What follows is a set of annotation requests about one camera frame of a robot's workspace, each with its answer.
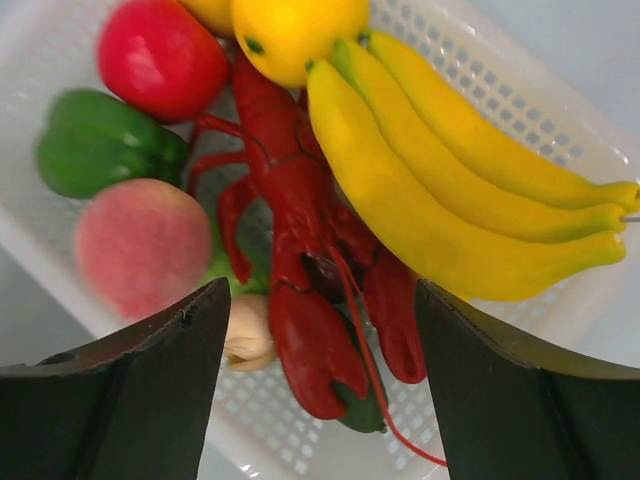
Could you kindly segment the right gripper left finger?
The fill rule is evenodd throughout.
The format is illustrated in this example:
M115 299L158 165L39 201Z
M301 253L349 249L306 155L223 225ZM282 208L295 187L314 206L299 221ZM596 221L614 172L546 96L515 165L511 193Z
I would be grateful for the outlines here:
M1 370L5 479L193 479L230 313L216 279L38 364Z

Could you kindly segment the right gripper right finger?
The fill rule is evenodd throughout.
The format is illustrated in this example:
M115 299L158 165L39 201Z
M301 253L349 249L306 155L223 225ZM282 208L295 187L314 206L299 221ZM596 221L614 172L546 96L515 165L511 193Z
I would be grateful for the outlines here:
M635 479L639 372L419 282L416 320L453 479Z

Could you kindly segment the pink peach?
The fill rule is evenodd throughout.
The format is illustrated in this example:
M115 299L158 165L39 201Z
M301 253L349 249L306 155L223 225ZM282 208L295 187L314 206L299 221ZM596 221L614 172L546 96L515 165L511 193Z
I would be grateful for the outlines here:
M203 207L154 179L128 180L100 192L74 232L85 283L128 321L155 314L195 290L212 253Z

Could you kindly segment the yellow banana bunch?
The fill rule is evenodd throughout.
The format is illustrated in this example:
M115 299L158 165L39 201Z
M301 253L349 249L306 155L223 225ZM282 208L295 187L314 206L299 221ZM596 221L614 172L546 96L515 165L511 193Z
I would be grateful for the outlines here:
M531 298L622 261L623 209L562 209L508 192L429 131L389 71L352 40L307 66L313 132L375 236L419 276L463 296Z

